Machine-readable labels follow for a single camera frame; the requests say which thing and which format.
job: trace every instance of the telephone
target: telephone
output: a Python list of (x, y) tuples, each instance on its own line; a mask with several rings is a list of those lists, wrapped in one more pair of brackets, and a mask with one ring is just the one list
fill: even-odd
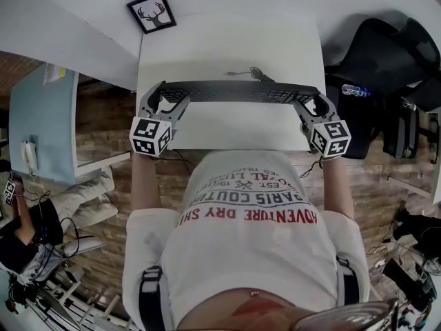
[(38, 169), (35, 143), (30, 141), (21, 142), (21, 158), (23, 159), (29, 174), (33, 175), (34, 171)]

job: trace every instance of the hand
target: hand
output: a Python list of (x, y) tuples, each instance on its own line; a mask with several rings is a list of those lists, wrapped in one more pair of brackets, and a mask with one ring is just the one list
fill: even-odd
[(15, 184), (14, 195), (23, 195), (25, 188), (22, 181), (13, 180)]

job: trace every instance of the deer antler print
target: deer antler print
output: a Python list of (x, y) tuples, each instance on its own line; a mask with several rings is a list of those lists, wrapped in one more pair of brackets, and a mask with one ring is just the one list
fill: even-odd
[(144, 11), (142, 10), (142, 7), (138, 9), (138, 11), (136, 11), (138, 13), (138, 16), (140, 19), (146, 19), (147, 21), (151, 21), (153, 22), (155, 27), (161, 27), (166, 25), (167, 23), (162, 23), (161, 21), (159, 21), (159, 15), (163, 14), (165, 12), (165, 8), (163, 6), (162, 3), (154, 3), (158, 8), (159, 8), (159, 13), (157, 14), (155, 11), (153, 11), (154, 13), (154, 17), (150, 16), (149, 14), (146, 16), (144, 16)]

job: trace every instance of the black strap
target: black strap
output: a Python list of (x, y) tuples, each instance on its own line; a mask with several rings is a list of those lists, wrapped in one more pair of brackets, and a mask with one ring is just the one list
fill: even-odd
[(139, 314), (146, 331), (165, 331), (159, 288), (162, 274), (160, 266), (152, 266), (144, 271), (139, 285)]
[(340, 266), (347, 269), (349, 273), (343, 273), (343, 284), (345, 287), (345, 304), (357, 304), (360, 303), (360, 289), (358, 287), (358, 279), (356, 273), (349, 265), (347, 259), (337, 257), (337, 262)]
[[(344, 305), (360, 303), (360, 290), (356, 273), (349, 261), (337, 257), (341, 267), (344, 287)], [(163, 271), (160, 266), (152, 266), (143, 273), (139, 285), (139, 314), (146, 331), (165, 331), (161, 308), (161, 289), (159, 281)]]

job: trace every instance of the framed picture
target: framed picture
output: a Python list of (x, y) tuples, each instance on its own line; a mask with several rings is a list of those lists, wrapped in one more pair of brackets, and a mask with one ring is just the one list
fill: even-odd
[(176, 26), (167, 0), (135, 0), (127, 6), (145, 34)]

